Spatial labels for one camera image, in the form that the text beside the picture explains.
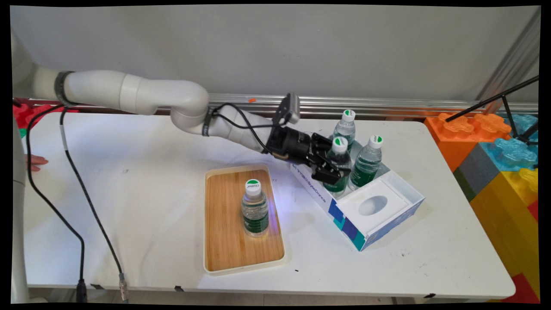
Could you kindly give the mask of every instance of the oval hole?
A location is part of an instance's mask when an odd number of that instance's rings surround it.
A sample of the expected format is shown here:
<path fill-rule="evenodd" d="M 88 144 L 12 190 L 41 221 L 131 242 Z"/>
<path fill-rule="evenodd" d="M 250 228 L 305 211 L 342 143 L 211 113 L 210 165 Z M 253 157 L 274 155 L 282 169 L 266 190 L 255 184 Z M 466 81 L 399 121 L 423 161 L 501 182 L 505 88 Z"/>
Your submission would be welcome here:
<path fill-rule="evenodd" d="M 373 215 L 381 211 L 387 203 L 387 199 L 384 196 L 375 196 L 362 202 L 359 208 L 361 215 Z"/>

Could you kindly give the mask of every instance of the robotic arm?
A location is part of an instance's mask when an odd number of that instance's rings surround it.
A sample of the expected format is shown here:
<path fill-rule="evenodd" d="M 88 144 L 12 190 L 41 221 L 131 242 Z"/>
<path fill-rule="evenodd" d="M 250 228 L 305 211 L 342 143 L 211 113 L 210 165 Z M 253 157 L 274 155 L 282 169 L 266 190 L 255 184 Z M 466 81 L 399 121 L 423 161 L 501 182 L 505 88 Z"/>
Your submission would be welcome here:
<path fill-rule="evenodd" d="M 316 133 L 310 137 L 282 126 L 288 121 L 296 123 L 299 120 L 296 95 L 288 94 L 283 99 L 271 121 L 246 111 L 241 115 L 230 105 L 213 115 L 208 107 L 208 93 L 197 83 L 151 80 L 108 70 L 69 73 L 47 69 L 32 61 L 13 32 L 12 81 L 14 97 L 59 100 L 69 106 L 76 103 L 99 105 L 142 115 L 153 115 L 162 106 L 170 107 L 170 119 L 182 131 L 222 137 L 284 161 L 304 163 L 312 167 L 314 179 L 326 183 L 336 183 L 349 173 L 349 169 L 339 170 L 325 157 L 331 148 L 329 139 Z M 245 117 L 252 126 L 264 125 L 254 128 L 258 138 L 251 128 L 247 128 Z"/>

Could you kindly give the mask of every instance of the power cord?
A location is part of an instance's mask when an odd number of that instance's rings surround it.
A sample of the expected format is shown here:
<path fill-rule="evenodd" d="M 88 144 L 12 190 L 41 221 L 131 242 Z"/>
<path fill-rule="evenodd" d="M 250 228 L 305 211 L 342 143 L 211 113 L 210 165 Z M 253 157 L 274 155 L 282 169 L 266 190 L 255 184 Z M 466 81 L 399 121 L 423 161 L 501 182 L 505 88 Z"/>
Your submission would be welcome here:
<path fill-rule="evenodd" d="M 247 123 L 247 126 L 241 126 L 241 125 L 238 125 L 236 123 L 234 123 L 233 121 L 229 120 L 226 116 L 222 115 L 222 114 L 219 114 L 218 113 L 218 110 L 220 110 L 222 107 L 226 106 L 226 105 L 230 105 L 232 106 L 239 114 L 241 114 L 241 117 L 243 117 L 243 120 L 245 121 L 245 123 Z M 272 125 L 255 125 L 255 126 L 252 126 L 251 123 L 249 122 L 249 120 L 247 119 L 247 117 L 245 116 L 245 114 L 243 113 L 243 111 L 241 111 L 241 109 L 239 109 L 235 104 L 233 103 L 224 103 L 223 105 L 217 107 L 216 109 L 214 109 L 212 111 L 212 115 L 213 116 L 219 116 L 219 117 L 222 117 L 224 120 L 226 120 L 227 122 L 229 122 L 230 124 L 232 124 L 233 126 L 237 127 L 237 128 L 241 128 L 241 129 L 250 129 L 251 132 L 252 132 L 252 135 L 256 138 L 256 141 L 258 141 L 258 144 L 260 144 L 260 146 L 262 146 L 262 148 L 264 148 L 264 150 L 268 153 L 268 154 L 272 154 L 272 151 L 267 148 L 264 143 L 262 143 L 262 141 L 260 140 L 260 138 L 258 138 L 258 136 L 256 135 L 256 131 L 254 130 L 254 128 L 259 128 L 259 127 L 277 127 L 279 126 L 278 124 L 272 124 Z"/>
<path fill-rule="evenodd" d="M 98 214 L 96 213 L 96 209 L 94 208 L 94 205 L 92 204 L 92 200 L 90 199 L 90 195 L 88 195 L 88 191 L 86 190 L 86 187 L 84 186 L 84 182 L 82 181 L 82 178 L 80 177 L 80 174 L 78 173 L 77 167 L 73 163 L 73 159 L 71 158 L 71 154 L 69 154 L 69 149 L 67 147 L 67 140 L 65 139 L 65 129 L 63 127 L 63 119 L 65 118 L 65 113 L 67 113 L 67 107 L 63 109 L 60 116 L 60 130 L 61 130 L 61 138 L 63 139 L 63 147 L 65 148 L 65 155 L 67 156 L 67 159 L 69 160 L 69 164 L 71 164 L 71 168 L 73 168 L 73 171 L 75 175 L 77 176 L 78 182 L 80 183 L 80 187 L 82 188 L 82 191 L 84 192 L 84 196 L 86 196 L 86 200 L 88 201 L 88 205 L 90 205 L 90 209 L 92 210 L 92 213 L 94 214 L 94 218 L 96 219 L 96 222 L 98 223 L 98 226 L 101 229 L 101 233 L 105 237 L 105 241 L 107 241 L 107 245 L 109 246 L 109 249 L 111 250 L 111 255 L 113 256 L 115 263 L 117 264 L 118 268 L 118 276 L 119 276 L 119 287 L 121 289 L 121 297 L 123 303 L 128 303 L 128 291 L 127 291 L 127 284 L 125 280 L 125 274 L 122 272 L 121 264 L 118 262 L 117 254 L 115 254 L 115 250 L 113 249 L 113 245 L 111 244 L 111 241 L 109 240 L 109 237 L 107 236 L 107 233 L 105 232 L 105 229 L 103 228 L 103 225 L 101 224 L 101 221 L 98 217 Z"/>
<path fill-rule="evenodd" d="M 56 209 L 56 207 L 53 206 L 53 204 L 44 196 L 44 194 L 36 187 L 33 181 L 33 174 L 31 173 L 31 143 L 30 143 L 30 136 L 31 136 L 31 128 L 33 127 L 34 122 L 39 117 L 43 116 L 46 113 L 49 113 L 51 111 L 54 111 L 55 109 L 61 108 L 63 105 L 59 104 L 54 106 L 53 108 L 47 109 L 46 111 L 43 111 L 41 113 L 38 113 L 35 115 L 31 121 L 29 122 L 29 125 L 27 126 L 27 135 L 26 135 L 26 144 L 27 144 L 27 176 L 29 178 L 29 183 L 35 190 L 35 192 L 52 208 L 52 210 L 55 212 L 55 214 L 60 218 L 60 220 L 69 228 L 69 230 L 78 238 L 80 241 L 80 274 L 79 274 L 79 280 L 77 284 L 77 302 L 87 302 L 87 294 L 86 294 L 86 284 L 84 283 L 84 240 L 80 236 L 80 234 L 74 230 L 74 228 L 65 220 L 65 218 L 61 215 L 61 213 Z"/>

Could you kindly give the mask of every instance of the black band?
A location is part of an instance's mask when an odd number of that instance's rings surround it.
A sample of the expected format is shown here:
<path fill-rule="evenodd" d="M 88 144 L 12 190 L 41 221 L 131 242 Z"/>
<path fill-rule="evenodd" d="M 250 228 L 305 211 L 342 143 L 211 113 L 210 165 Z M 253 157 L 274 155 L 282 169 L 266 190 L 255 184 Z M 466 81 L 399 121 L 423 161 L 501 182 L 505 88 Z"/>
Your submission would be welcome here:
<path fill-rule="evenodd" d="M 207 116 L 205 116 L 205 121 L 203 123 L 203 130 L 201 132 L 203 137 L 208 137 L 208 126 L 210 125 L 210 119 L 212 118 L 213 110 L 214 109 L 209 106 L 208 111 L 207 111 Z"/>
<path fill-rule="evenodd" d="M 57 99 L 66 107 L 71 108 L 78 103 L 71 102 L 65 97 L 65 78 L 69 75 L 69 73 L 73 73 L 74 71 L 62 71 L 57 74 L 56 81 L 53 85 L 53 88 L 56 92 Z"/>

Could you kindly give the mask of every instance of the white wall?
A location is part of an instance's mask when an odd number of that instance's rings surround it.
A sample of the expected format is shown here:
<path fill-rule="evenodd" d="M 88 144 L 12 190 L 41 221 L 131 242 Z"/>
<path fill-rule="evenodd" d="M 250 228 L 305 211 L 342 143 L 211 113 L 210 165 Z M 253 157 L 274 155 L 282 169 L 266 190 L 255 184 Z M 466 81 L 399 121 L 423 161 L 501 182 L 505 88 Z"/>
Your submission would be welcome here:
<path fill-rule="evenodd" d="M 526 77 L 522 80 L 523 82 L 535 77 L 539 74 L 539 59 L 532 66 Z M 524 88 L 517 90 L 516 92 L 507 96 L 507 101 L 509 102 L 539 102 L 539 81 L 533 84 L 530 84 Z"/>
<path fill-rule="evenodd" d="M 212 93 L 474 100 L 536 7 L 10 7 L 35 60 Z"/>

